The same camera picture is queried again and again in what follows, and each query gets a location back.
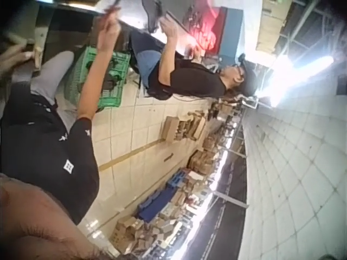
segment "gray pants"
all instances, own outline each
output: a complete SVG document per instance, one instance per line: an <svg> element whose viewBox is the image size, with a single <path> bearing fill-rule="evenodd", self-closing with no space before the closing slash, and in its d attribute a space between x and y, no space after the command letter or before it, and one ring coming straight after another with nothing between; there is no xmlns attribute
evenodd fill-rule
<svg viewBox="0 0 347 260"><path fill-rule="evenodd" d="M31 93L43 96L51 105L54 105L58 86L73 60L73 52L63 51L47 61L41 67L40 75L31 80ZM57 112L67 131L70 131L76 121L77 111L58 108Z"/></svg>

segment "person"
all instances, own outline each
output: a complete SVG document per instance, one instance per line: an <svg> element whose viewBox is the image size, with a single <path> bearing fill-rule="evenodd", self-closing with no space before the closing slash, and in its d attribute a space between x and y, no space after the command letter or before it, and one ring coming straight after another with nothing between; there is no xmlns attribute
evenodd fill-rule
<svg viewBox="0 0 347 260"><path fill-rule="evenodd" d="M177 27L165 17L159 21L167 36L163 49L149 34L136 30L130 34L132 51L149 95L156 97L158 93L164 92L198 98L220 98L225 95L254 94L257 88L256 75L244 55L239 60L240 65L227 66L219 73L209 71L199 62L175 58ZM201 53L196 49L194 53L193 61L200 60Z"/></svg>
<svg viewBox="0 0 347 260"><path fill-rule="evenodd" d="M71 126L64 111L58 111L54 94L72 53L60 53L44 64L30 88L11 86L1 120L1 259L113 259L76 225L99 190L92 119L121 30L118 11L111 8L101 20L98 52ZM30 58L30 53L12 48L0 61L9 68Z"/></svg>

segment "tiled floor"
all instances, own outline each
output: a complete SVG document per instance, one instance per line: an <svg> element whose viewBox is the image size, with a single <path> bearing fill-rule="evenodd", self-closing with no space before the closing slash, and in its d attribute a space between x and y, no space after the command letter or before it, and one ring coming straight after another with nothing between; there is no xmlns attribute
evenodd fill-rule
<svg viewBox="0 0 347 260"><path fill-rule="evenodd" d="M239 260L346 253L347 96L328 77L275 110L247 111L248 194Z"/></svg>
<svg viewBox="0 0 347 260"><path fill-rule="evenodd" d="M179 97L167 101L153 98L137 98L137 86L128 83L124 87L119 108L106 109L93 121L94 153L101 166L113 159L160 139L160 132L168 115L183 115L188 111L208 108L207 100L187 102ZM137 154L123 156L113 167L100 172L100 191L80 229L99 246L108 247L111 235L121 214L131 212L141 201L143 193L156 189L161 179L183 166L195 147L190 140L173 144L160 142Z"/></svg>

